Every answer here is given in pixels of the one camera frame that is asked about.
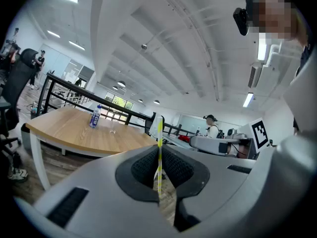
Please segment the backpack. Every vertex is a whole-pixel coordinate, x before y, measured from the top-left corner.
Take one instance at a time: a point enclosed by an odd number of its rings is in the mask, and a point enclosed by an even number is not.
[[[217,125],[213,125],[213,126],[216,126],[217,129],[218,129],[218,134],[217,134],[217,137],[216,137],[216,138],[223,138],[224,133],[223,133],[222,129],[219,129]]]

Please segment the black camera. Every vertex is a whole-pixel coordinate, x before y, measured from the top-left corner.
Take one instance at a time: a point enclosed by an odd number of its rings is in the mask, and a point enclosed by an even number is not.
[[[236,21],[240,34],[246,36],[249,31],[249,25],[247,23],[247,11],[245,9],[236,8],[233,13],[233,18],[234,21]]]

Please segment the white ceiling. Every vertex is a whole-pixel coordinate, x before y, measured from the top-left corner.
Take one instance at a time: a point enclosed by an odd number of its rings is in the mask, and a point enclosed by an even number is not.
[[[124,80],[145,104],[189,92],[240,108],[250,90],[259,35],[242,36],[232,17],[245,0],[34,0],[30,6],[48,38],[93,59],[99,83],[112,88]],[[286,69],[297,66],[290,59]],[[267,110],[291,80],[281,77],[268,94],[252,89],[256,99],[248,109]]]
[[[79,0],[74,4],[67,0],[30,0],[28,9],[31,11],[45,36],[86,57],[91,57],[90,14],[92,0]],[[56,38],[47,30],[57,33]],[[77,43],[85,51],[74,47],[68,41]]]

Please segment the yellow stick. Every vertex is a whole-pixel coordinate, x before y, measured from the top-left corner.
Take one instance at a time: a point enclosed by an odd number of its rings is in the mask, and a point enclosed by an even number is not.
[[[162,145],[163,145],[163,119],[158,118],[158,195],[161,198],[162,190]]]

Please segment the floor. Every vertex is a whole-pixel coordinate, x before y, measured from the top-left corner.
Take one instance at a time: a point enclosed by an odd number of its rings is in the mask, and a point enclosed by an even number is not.
[[[18,100],[18,108],[20,122],[17,127],[10,132],[10,137],[21,138],[21,126],[31,119],[30,104],[34,101],[38,101],[41,90],[31,89],[25,87]],[[28,171],[28,180],[24,183],[14,183],[12,185],[13,193],[15,196],[21,197],[28,203],[33,204],[44,192],[39,177],[37,175],[34,162],[32,159],[32,153],[30,150],[26,151],[23,146],[18,147],[17,143],[13,143],[13,149],[16,149],[21,156],[23,166]],[[77,168],[81,167],[85,163],[93,160],[93,157],[77,155],[74,153],[66,152],[66,156],[61,154],[58,148],[52,148],[47,145],[42,145],[42,155],[44,166],[52,185],[63,180],[70,175]],[[154,190],[157,190],[157,180],[155,181]],[[162,197],[160,199],[159,209],[166,219],[173,225],[174,212],[176,204],[176,192],[175,188],[171,184],[170,180],[166,176],[166,180],[162,181]]]

